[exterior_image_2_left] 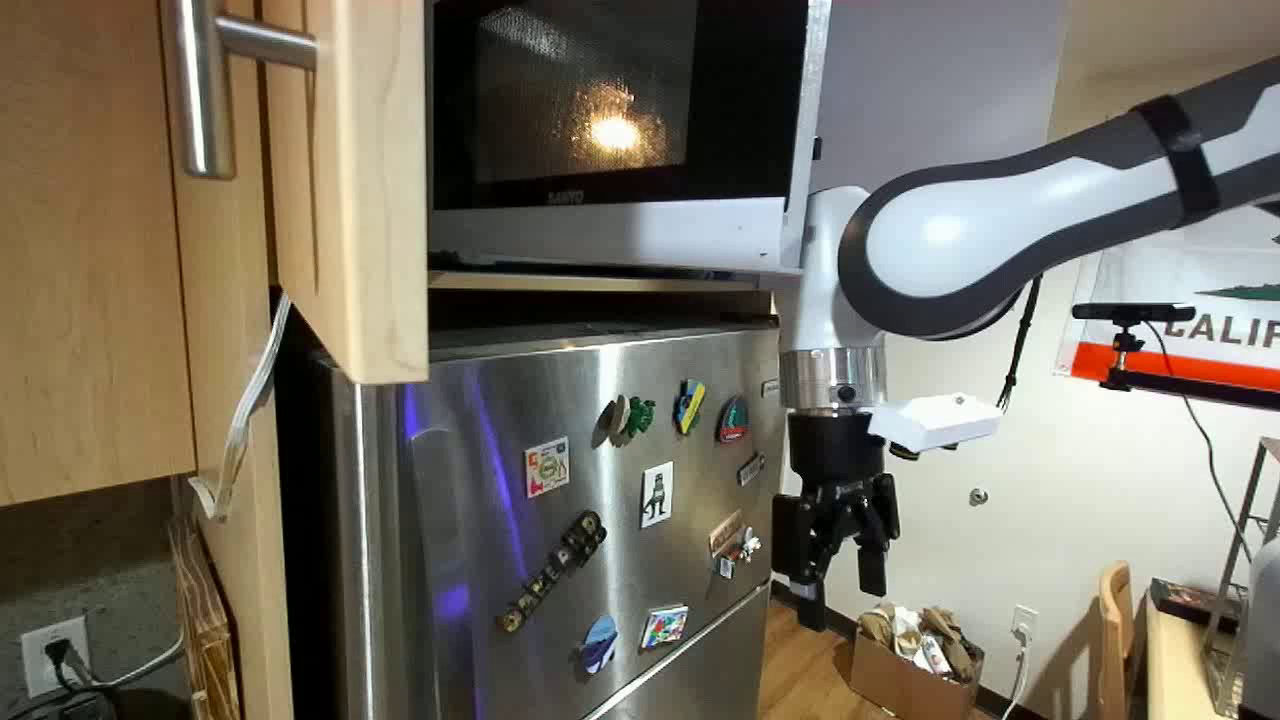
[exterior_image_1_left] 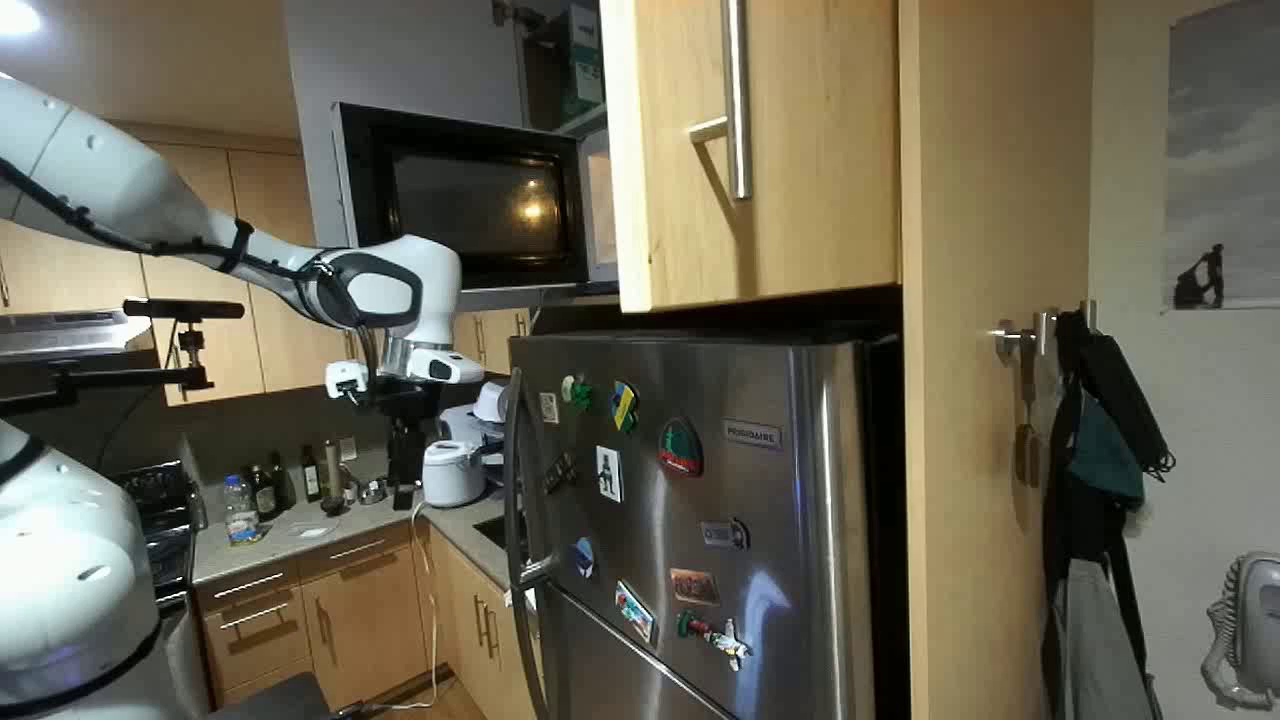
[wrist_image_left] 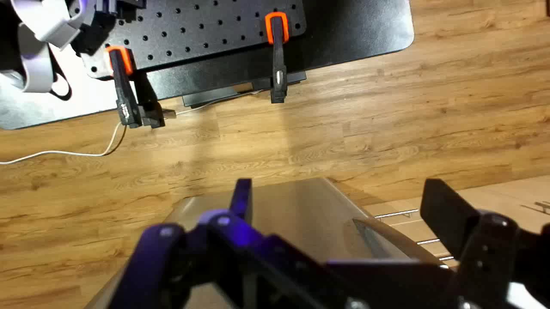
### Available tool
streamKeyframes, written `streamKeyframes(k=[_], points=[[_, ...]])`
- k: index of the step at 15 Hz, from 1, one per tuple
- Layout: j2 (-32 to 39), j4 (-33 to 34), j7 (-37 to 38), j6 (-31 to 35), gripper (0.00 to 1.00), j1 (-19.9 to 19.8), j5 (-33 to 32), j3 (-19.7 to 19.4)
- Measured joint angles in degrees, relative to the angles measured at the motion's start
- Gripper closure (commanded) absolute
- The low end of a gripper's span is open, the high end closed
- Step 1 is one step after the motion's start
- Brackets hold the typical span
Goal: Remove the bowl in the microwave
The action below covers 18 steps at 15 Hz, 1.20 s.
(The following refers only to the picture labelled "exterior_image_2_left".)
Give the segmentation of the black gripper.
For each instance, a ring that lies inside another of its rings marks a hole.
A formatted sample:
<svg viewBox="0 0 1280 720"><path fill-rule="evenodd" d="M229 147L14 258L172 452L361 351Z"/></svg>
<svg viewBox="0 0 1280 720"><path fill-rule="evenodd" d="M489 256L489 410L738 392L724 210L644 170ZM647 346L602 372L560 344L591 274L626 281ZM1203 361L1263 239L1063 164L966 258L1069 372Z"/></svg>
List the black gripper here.
<svg viewBox="0 0 1280 720"><path fill-rule="evenodd" d="M886 442L863 410L787 415L791 472L799 494L773 498L773 567L787 580L799 617L825 617L829 519L860 498L860 588L888 591L888 543L902 536L897 479L886 472Z"/></svg>

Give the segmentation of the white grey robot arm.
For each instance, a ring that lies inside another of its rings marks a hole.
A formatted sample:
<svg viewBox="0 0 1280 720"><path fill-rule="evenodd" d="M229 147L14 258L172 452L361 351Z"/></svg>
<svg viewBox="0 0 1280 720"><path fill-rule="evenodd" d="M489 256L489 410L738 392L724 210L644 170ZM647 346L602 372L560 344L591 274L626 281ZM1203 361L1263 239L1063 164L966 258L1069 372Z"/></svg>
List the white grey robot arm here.
<svg viewBox="0 0 1280 720"><path fill-rule="evenodd" d="M799 488L773 502L773 567L798 618L829 618L839 551L888 588L902 536L892 452L988 434L1001 408L966 392L886 397L886 341L966 341L1049 267L1200 222L1280 193L1280 59L1259 59L1034 152L839 183L809 205L786 312L782 403Z"/></svg>

